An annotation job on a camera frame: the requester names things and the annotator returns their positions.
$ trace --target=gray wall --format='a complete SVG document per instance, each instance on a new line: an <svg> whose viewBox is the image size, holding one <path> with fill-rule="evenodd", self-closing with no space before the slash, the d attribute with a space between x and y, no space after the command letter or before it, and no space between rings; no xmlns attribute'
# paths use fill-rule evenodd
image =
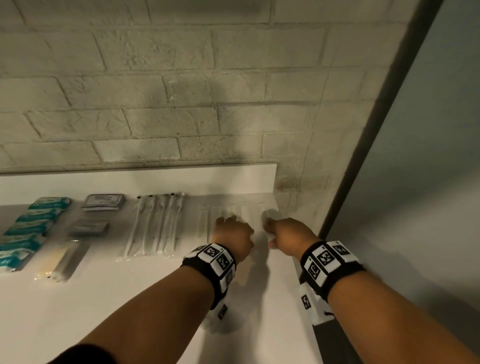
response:
<svg viewBox="0 0 480 364"><path fill-rule="evenodd" d="M328 239L480 353L478 19L445 0Z"/></svg>
<svg viewBox="0 0 480 364"><path fill-rule="evenodd" d="M1 0L0 173L276 161L278 190L336 189L417 3Z"/></svg>

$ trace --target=hand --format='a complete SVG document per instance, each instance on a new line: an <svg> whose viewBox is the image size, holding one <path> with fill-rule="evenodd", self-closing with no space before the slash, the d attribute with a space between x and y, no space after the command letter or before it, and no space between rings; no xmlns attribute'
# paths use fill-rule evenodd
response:
<svg viewBox="0 0 480 364"><path fill-rule="evenodd" d="M226 246L238 264L248 257L253 248L253 242L250 239L253 233L249 224L237 221L237 216L232 215L226 220L224 218L216 219L212 241Z"/></svg>
<svg viewBox="0 0 480 364"><path fill-rule="evenodd" d="M320 241L307 225L293 218L267 218L264 229L275 234L275 238L268 243L270 248L277 248L286 255L294 256L298 261L310 246Z"/></svg>

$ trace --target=black sleeve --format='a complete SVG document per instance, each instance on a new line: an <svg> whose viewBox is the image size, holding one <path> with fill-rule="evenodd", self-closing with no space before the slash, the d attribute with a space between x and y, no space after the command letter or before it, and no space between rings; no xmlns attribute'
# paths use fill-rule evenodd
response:
<svg viewBox="0 0 480 364"><path fill-rule="evenodd" d="M113 356L92 344L79 344L65 350L48 364L117 364Z"/></svg>

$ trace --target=teal package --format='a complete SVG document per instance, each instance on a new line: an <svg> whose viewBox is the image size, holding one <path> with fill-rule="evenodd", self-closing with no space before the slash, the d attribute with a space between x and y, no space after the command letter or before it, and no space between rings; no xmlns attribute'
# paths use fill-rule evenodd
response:
<svg viewBox="0 0 480 364"><path fill-rule="evenodd" d="M71 202L71 199L68 197L41 197L33 202L28 209L61 208L65 210Z"/></svg>
<svg viewBox="0 0 480 364"><path fill-rule="evenodd" d="M0 251L6 250L26 250L28 252L37 252L45 237L40 234L2 236L0 238Z"/></svg>
<svg viewBox="0 0 480 364"><path fill-rule="evenodd" d="M27 252L19 250L0 252L0 273L10 273L16 270L27 257Z"/></svg>
<svg viewBox="0 0 480 364"><path fill-rule="evenodd" d="M34 210L27 210L24 214L22 214L16 222L24 222L24 221L38 221L38 220L49 220L49 221L56 221L58 216L62 213L61 208L42 208L42 209L34 209Z"/></svg>
<svg viewBox="0 0 480 364"><path fill-rule="evenodd" d="M48 220L16 222L3 235L28 235L28 234L42 234L45 235L52 227L53 222Z"/></svg>

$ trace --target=wristband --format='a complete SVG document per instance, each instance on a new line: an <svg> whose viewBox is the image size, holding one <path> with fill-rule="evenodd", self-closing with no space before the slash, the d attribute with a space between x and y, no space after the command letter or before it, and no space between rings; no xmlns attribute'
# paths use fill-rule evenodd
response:
<svg viewBox="0 0 480 364"><path fill-rule="evenodd" d="M192 267L212 282L215 299L210 310L227 295L237 268L231 251L220 244L199 246L184 257L181 266Z"/></svg>
<svg viewBox="0 0 480 364"><path fill-rule="evenodd" d="M317 242L300 260L305 280L313 291L328 302L332 287L343 277L365 270L355 255L341 242Z"/></svg>

